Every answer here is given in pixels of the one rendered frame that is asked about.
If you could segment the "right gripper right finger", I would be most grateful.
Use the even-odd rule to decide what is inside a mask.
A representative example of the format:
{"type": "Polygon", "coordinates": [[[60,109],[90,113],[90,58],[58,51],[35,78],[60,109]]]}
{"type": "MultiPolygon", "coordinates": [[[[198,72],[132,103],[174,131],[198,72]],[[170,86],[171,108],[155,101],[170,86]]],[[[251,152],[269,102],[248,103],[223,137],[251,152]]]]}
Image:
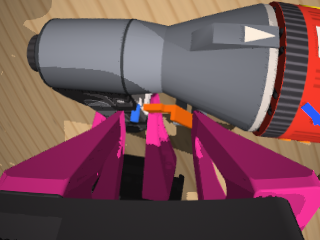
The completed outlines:
{"type": "Polygon", "coordinates": [[[313,170],[198,110],[193,111],[191,138],[198,200],[282,197],[289,201],[301,232],[320,207],[320,181],[313,170]],[[226,194],[212,161],[225,180],[226,194]]]}

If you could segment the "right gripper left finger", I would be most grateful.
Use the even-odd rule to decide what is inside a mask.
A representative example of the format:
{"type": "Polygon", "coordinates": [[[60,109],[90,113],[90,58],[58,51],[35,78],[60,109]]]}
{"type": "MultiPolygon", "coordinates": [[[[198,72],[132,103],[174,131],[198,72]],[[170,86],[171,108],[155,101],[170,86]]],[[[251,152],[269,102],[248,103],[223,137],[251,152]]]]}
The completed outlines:
{"type": "Polygon", "coordinates": [[[124,111],[117,111],[92,129],[5,170],[0,190],[119,200],[125,133],[124,111]]]}

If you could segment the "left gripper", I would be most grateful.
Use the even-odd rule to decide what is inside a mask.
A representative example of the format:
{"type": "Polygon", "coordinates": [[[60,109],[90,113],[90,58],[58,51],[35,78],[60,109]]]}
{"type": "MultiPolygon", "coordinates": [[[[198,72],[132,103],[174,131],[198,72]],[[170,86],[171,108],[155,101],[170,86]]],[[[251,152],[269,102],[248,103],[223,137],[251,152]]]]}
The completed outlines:
{"type": "Polygon", "coordinates": [[[181,200],[184,176],[174,177],[176,163],[162,113],[149,113],[145,157],[124,154],[119,200],[181,200]]]}

